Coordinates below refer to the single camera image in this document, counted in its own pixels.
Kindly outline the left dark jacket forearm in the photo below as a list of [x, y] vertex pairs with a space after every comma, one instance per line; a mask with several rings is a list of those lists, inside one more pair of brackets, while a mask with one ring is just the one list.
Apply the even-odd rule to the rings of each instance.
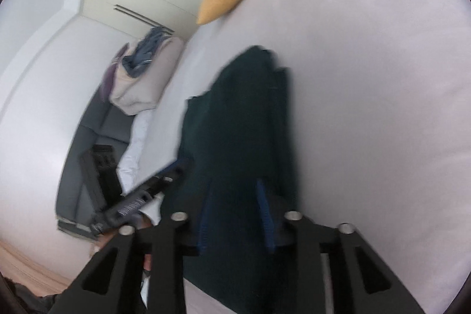
[[25, 285], [1, 275], [1, 314], [49, 313], [60, 294], [36, 296]]

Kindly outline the person's left hand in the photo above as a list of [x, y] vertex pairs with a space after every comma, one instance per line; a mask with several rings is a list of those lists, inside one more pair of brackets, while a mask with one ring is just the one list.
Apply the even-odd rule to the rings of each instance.
[[[133, 226], [136, 230], [142, 230], [148, 227], [153, 227], [152, 220], [146, 214], [143, 214], [143, 213], [137, 214], [135, 218], [132, 219], [130, 225]], [[119, 230], [115, 229], [113, 231], [109, 231], [108, 233], [99, 235], [95, 245], [91, 249], [91, 254], [94, 255], [96, 252], [102, 250], [105, 247], [105, 245], [109, 241], [111, 241], [118, 233], [119, 233]], [[150, 272], [151, 267], [152, 267], [152, 255], [146, 254], [145, 261], [144, 261], [144, 271], [146, 271], [146, 273]]]

